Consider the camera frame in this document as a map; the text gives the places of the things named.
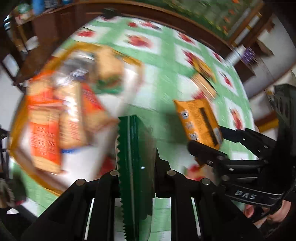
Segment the orange flower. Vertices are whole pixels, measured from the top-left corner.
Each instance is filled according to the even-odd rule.
[[[225,22],[230,23],[230,20],[227,17],[224,17]]]
[[[235,15],[235,12],[234,12],[233,9],[229,9],[229,13],[230,13],[231,15]]]

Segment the green checkered tablecloth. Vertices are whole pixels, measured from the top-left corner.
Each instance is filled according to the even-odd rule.
[[[110,45],[115,50],[144,63],[144,83],[135,99],[129,103],[126,114],[138,115],[153,128],[160,158],[169,161],[172,169],[185,173],[196,166],[187,149],[187,138],[176,114],[173,99],[191,100],[198,87],[190,80],[194,73],[188,53],[201,58],[212,69],[216,82],[212,83],[218,97],[211,103],[219,125],[254,130],[254,121],[243,85],[231,66],[212,50],[196,40],[171,28],[140,19],[115,17],[111,20],[96,18],[76,31],[53,54],[58,56],[75,41]],[[231,159],[251,160],[255,156],[239,143],[224,140],[220,150]],[[47,192],[14,164],[14,173],[22,176],[28,197],[36,202],[40,215],[56,196]],[[155,199],[151,236],[149,240],[170,240],[170,200]],[[116,210],[120,223],[120,210]],[[119,239],[121,225],[116,225]]]

